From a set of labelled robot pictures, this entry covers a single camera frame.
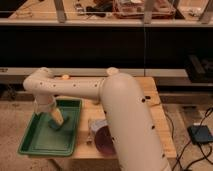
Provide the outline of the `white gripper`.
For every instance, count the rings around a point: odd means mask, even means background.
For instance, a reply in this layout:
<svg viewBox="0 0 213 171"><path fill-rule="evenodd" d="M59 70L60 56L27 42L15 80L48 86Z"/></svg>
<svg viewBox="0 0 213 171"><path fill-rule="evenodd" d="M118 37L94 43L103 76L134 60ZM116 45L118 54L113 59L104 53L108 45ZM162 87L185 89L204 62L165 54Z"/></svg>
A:
<svg viewBox="0 0 213 171"><path fill-rule="evenodd" d="M51 113L56 108L56 100L52 95L35 95L34 112Z"/></svg>

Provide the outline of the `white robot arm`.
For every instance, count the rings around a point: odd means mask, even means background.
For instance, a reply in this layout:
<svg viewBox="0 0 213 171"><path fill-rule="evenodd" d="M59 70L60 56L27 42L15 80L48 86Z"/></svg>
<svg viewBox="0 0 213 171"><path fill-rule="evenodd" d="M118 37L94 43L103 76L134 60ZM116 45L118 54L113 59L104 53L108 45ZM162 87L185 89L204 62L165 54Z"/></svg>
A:
<svg viewBox="0 0 213 171"><path fill-rule="evenodd" d="M121 171L171 171L144 91L133 76L111 67L106 77L62 80L42 67L23 86L34 95L35 112L50 114L59 125L64 119L56 107L57 95L100 102Z"/></svg>

